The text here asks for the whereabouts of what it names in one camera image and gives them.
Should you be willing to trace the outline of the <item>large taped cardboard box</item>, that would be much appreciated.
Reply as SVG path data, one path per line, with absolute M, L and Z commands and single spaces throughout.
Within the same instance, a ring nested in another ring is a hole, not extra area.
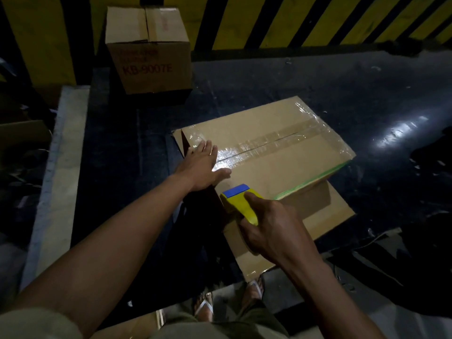
M 219 197 L 225 190 L 244 183 L 264 199 L 296 208 L 312 239 L 355 214 L 327 179 L 356 154 L 298 96 L 177 129 L 173 137 L 183 155 L 211 140 L 218 147 L 214 170 L 232 170 L 216 187 L 192 193 L 187 205 L 207 201 L 207 217 L 219 225 L 247 282 L 274 264 L 246 245 L 239 229 L 242 215 L 228 212 Z

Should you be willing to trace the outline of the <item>person's right hand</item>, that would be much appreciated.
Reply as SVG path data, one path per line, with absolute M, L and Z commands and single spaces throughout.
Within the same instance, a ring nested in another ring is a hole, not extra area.
M 319 252 L 297 212 L 279 201 L 267 200 L 267 209 L 254 226 L 245 218 L 240 230 L 248 247 L 287 271 L 306 269 L 322 262 Z

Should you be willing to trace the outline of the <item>person's left hand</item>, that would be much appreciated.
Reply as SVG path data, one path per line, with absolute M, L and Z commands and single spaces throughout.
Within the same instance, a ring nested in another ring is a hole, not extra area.
M 201 141 L 195 148 L 189 147 L 185 157 L 177 166 L 174 175 L 183 178 L 190 186 L 190 192 L 200 191 L 211 183 L 211 173 L 217 162 L 218 147 L 211 140 Z

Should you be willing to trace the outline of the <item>person's left sandal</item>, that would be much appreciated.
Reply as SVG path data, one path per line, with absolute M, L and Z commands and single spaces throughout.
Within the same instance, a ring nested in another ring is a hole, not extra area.
M 213 321 L 213 300 L 211 292 L 203 292 L 194 301 L 194 317 L 200 322 L 212 323 Z

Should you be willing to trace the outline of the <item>small printed cardboard box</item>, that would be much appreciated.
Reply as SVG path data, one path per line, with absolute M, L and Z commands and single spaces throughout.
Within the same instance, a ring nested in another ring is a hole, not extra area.
M 178 8 L 108 6 L 105 44 L 127 95 L 192 89 L 191 46 Z

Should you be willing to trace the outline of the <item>person's grey shirt sleeve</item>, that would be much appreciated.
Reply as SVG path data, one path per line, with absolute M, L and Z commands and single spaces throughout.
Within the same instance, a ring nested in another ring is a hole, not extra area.
M 44 308 L 25 308 L 0 315 L 0 339 L 84 339 L 65 315 Z

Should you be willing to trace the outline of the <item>flat brown cardboard piece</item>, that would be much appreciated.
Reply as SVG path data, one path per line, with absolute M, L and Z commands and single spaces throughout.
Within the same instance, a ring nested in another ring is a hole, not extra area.
M 24 143 L 49 143 L 52 134 L 42 120 L 0 124 L 0 151 Z

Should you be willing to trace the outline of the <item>person's right sandal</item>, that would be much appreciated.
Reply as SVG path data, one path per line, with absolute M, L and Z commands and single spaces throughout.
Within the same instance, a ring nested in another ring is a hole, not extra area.
M 249 303 L 259 300 L 262 301 L 264 295 L 264 282 L 262 277 L 258 277 L 247 283 L 244 291 L 241 305 L 246 307 Z

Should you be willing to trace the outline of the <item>yellow and blue tape dispenser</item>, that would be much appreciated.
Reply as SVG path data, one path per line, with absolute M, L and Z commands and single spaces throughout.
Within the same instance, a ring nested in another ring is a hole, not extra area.
M 233 188 L 225 190 L 219 195 L 224 208 L 228 212 L 236 211 L 240 213 L 249 223 L 254 226 L 258 225 L 258 218 L 252 207 L 249 205 L 245 198 L 245 193 L 251 193 L 262 198 L 262 196 L 257 193 L 254 189 L 250 188 L 246 184 L 240 184 Z

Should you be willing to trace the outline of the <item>person's sandal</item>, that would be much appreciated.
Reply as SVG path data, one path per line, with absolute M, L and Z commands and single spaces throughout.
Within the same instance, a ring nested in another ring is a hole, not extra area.
M 194 317 L 200 322 L 212 323 L 213 321 L 213 300 L 211 292 L 203 292 L 194 301 Z
M 259 300 L 262 301 L 264 295 L 264 282 L 262 277 L 258 277 L 247 283 L 244 291 L 241 305 L 246 307 L 249 303 Z

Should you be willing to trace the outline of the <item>person's left forearm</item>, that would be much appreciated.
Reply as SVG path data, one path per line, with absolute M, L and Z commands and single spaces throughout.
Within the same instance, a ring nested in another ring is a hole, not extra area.
M 28 285 L 12 309 L 46 309 L 90 337 L 138 274 L 163 227 L 194 188 L 175 173 L 112 216 Z

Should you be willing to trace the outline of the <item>grey concrete ledge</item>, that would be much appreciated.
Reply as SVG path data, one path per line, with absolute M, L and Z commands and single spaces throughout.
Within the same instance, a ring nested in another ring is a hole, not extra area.
M 63 86 L 19 290 L 71 247 L 89 85 Z

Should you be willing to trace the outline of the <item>person's olive shorts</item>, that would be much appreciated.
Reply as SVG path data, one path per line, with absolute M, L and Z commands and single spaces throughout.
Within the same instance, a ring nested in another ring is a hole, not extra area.
M 187 312 L 170 314 L 149 339 L 288 339 L 289 334 L 261 300 L 252 300 L 235 321 L 203 322 Z

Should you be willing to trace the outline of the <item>person's right forearm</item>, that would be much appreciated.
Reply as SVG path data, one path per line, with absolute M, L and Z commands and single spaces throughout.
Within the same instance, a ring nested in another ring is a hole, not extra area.
M 283 259 L 278 265 L 301 294 L 325 339 L 386 339 L 320 257 Z

